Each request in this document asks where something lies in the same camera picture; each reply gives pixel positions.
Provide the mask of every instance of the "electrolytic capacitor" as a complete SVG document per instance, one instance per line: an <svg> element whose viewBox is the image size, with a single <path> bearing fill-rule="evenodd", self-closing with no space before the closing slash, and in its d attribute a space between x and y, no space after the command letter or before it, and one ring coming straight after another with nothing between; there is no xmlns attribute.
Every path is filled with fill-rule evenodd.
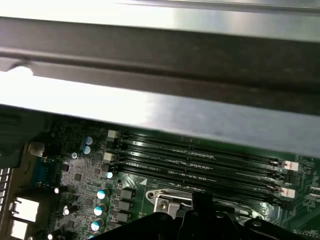
<svg viewBox="0 0 320 240"><path fill-rule="evenodd" d="M53 191L55 194L62 194L68 192L68 186L57 186Z"/></svg>
<svg viewBox="0 0 320 240"><path fill-rule="evenodd" d="M99 190L96 193L96 197L100 200L104 199L105 197L107 197L109 195L110 191L108 188L103 188L102 190Z"/></svg>
<svg viewBox="0 0 320 240"><path fill-rule="evenodd" d="M84 138L84 143L85 143L86 145L94 145L94 144L96 143L96 139L93 138L93 137L91 137L91 136L86 136L86 137Z"/></svg>
<svg viewBox="0 0 320 240"><path fill-rule="evenodd" d="M99 231L95 231L94 233L92 233L89 237L88 237L88 239L93 239L94 237L96 237L96 236L98 236L98 235L100 235L101 233L99 232Z"/></svg>
<svg viewBox="0 0 320 240"><path fill-rule="evenodd" d="M94 215L101 216L103 213L105 213L107 210L107 206L103 203L96 206L93 210Z"/></svg>
<svg viewBox="0 0 320 240"><path fill-rule="evenodd" d="M78 205L72 205L67 208L63 208L63 215L68 216L70 214L75 213L78 210L79 210Z"/></svg>
<svg viewBox="0 0 320 240"><path fill-rule="evenodd" d="M105 221L102 218L98 218L93 223L91 223L91 229L93 231L98 231L104 225L105 225Z"/></svg>
<svg viewBox="0 0 320 240"><path fill-rule="evenodd" d="M61 228L58 228L47 235L48 240L55 240L62 235Z"/></svg>
<svg viewBox="0 0 320 240"><path fill-rule="evenodd" d="M95 152L95 149L93 147L86 145L82 148L82 152L84 154L93 154Z"/></svg>

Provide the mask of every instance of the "black plastic part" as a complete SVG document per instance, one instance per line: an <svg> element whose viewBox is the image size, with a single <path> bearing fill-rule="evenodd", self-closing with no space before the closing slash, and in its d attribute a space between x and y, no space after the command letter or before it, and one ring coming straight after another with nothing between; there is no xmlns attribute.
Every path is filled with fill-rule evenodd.
<svg viewBox="0 0 320 240"><path fill-rule="evenodd" d="M294 234L288 230L285 230L277 225L261 219L250 219L245 222L244 226L258 234L261 237L273 239L273 240L303 240L302 236Z"/></svg>
<svg viewBox="0 0 320 240"><path fill-rule="evenodd" d="M158 240L171 239L174 220L163 212L155 212L138 220L98 235L94 240L131 239Z"/></svg>
<svg viewBox="0 0 320 240"><path fill-rule="evenodd" d="M0 105L0 168L18 167L24 144L51 124L51 114Z"/></svg>

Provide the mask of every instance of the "surface-mounted component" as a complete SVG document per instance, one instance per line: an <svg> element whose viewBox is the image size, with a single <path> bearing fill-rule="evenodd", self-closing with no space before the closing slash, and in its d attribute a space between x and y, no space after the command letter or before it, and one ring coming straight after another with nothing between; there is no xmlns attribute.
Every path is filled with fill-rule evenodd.
<svg viewBox="0 0 320 240"><path fill-rule="evenodd" d="M64 172L68 172L69 171L69 164L67 164L67 163L62 164L61 170Z"/></svg>
<svg viewBox="0 0 320 240"><path fill-rule="evenodd" d="M118 203L119 210L129 211L130 210L130 206L131 206L131 204L129 202L126 202L126 201L119 201L119 203Z"/></svg>
<svg viewBox="0 0 320 240"><path fill-rule="evenodd" d="M114 155L110 152L105 152L103 155L103 160L106 162L111 162L113 159Z"/></svg>
<svg viewBox="0 0 320 240"><path fill-rule="evenodd" d="M74 175L74 180L75 181L81 181L81 174L78 174L78 173L76 173L75 175Z"/></svg>
<svg viewBox="0 0 320 240"><path fill-rule="evenodd" d="M114 130L108 131L108 138L116 139L118 137L118 132Z"/></svg>
<svg viewBox="0 0 320 240"><path fill-rule="evenodd" d="M93 171L94 174L100 174L100 169L99 168L95 168Z"/></svg>
<svg viewBox="0 0 320 240"><path fill-rule="evenodd" d="M109 165L107 165L107 164L102 164L101 171L102 171L102 172L108 172L108 171L109 171Z"/></svg>
<svg viewBox="0 0 320 240"><path fill-rule="evenodd" d="M116 219L117 221L126 223L126 222L128 222L129 214L124 213L124 212L117 212L117 213L115 214L115 219Z"/></svg>
<svg viewBox="0 0 320 240"><path fill-rule="evenodd" d="M67 224L66 224L66 226L67 226L68 228L73 228L74 225L75 225L75 222L74 222L74 221L71 221L71 220L69 220L69 221L67 222Z"/></svg>
<svg viewBox="0 0 320 240"><path fill-rule="evenodd" d="M124 199L132 199L134 192L131 189L122 189L120 192L120 197Z"/></svg>
<svg viewBox="0 0 320 240"><path fill-rule="evenodd" d="M91 207L92 204L93 204L93 200L90 199L90 198L87 198L87 199L84 201L84 204L87 205L87 206L89 206L89 207Z"/></svg>

